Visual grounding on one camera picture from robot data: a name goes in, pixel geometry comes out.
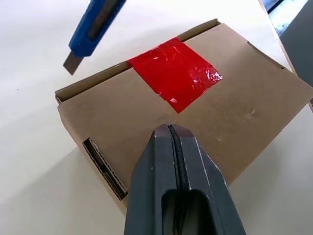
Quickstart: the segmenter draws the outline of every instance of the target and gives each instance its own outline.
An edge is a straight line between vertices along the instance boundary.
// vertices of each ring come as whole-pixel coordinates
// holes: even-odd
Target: cardboard
[[[119,200],[116,187],[127,194],[133,168],[159,125],[190,129],[231,184],[313,97],[312,87],[217,20],[179,39],[223,76],[180,114],[127,62],[56,91],[65,128],[123,212],[128,197]],[[86,143],[93,150],[86,151]]]

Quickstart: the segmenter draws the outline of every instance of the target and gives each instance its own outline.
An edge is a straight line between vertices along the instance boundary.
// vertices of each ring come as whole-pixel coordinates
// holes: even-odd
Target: box cutter handle
[[[126,0],[91,0],[69,47],[76,57],[90,56]]]

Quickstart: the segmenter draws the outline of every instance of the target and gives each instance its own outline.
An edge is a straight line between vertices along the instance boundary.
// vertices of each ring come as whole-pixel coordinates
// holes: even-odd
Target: corrugated cardboard edge
[[[195,37],[207,30],[210,30],[211,28],[220,25],[221,23],[218,21],[218,19],[214,19],[205,23],[202,23],[196,27],[193,27],[192,29],[180,34],[178,36],[178,39],[180,39],[182,42]],[[83,80],[80,80],[76,83],[73,83],[67,87],[64,87],[62,89],[59,89],[55,92],[55,99],[57,100],[58,104],[61,104],[62,102],[73,98],[74,96],[87,91],[88,89],[110,79],[111,77],[114,77],[118,75],[121,72],[124,72],[131,67],[128,65],[127,61],[124,61],[122,63],[119,63],[117,65],[114,65],[106,70],[103,70],[99,73],[96,73],[95,75],[92,75],[90,77],[87,77]]]
[[[87,162],[89,162],[93,171],[96,173],[99,180],[102,182],[104,187],[107,189],[107,191],[108,191],[109,195],[111,196],[111,198],[113,199],[113,201],[117,204],[118,208],[123,213],[123,215],[126,216],[127,208],[125,205],[127,205],[127,203],[128,203],[128,195],[126,195],[126,197],[122,201],[120,201],[116,197],[115,193],[111,189],[108,182],[105,180],[105,178],[102,176],[101,172],[98,170],[96,165],[91,160],[89,154],[87,153],[87,151],[85,150],[85,148],[83,146],[82,141],[80,141],[80,139],[77,137],[75,130],[73,130],[71,124],[68,122],[67,117],[65,115],[62,115],[61,113],[60,113],[60,117],[61,117],[61,122],[62,122],[63,126],[66,128],[66,130],[69,132],[69,134],[71,135],[71,137],[73,138],[73,140],[75,141],[77,146],[80,148],[80,150],[82,151],[82,153],[85,156],[85,159],[87,160]]]
[[[96,145],[95,142],[92,141],[92,139],[89,139],[89,141],[91,142],[94,150],[96,150],[96,152],[98,153],[98,155],[100,156],[100,158],[102,159],[103,163],[106,165],[106,167],[108,168],[109,172],[111,173],[111,175],[113,176],[113,178],[117,181],[118,185],[122,188],[124,193],[127,193],[127,189],[124,186],[124,184],[119,180],[118,176],[116,175],[116,173],[114,172],[114,170],[112,169],[112,167],[110,166],[110,164],[108,163],[108,161],[103,157],[102,153],[100,152],[98,146]]]

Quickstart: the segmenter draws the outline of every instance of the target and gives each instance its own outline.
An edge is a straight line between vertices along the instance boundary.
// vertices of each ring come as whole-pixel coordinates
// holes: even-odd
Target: table surface
[[[0,3],[2,235],[123,234],[124,216],[62,126],[55,90],[213,18],[290,69],[258,0],[128,0],[72,77],[62,64],[88,3]],[[312,234],[312,120],[307,105],[230,186],[247,234]]]

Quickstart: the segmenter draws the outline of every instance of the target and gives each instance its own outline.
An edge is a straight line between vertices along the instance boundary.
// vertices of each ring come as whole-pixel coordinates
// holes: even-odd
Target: packing tape
[[[128,62],[177,113],[223,78],[210,63],[178,38]]]

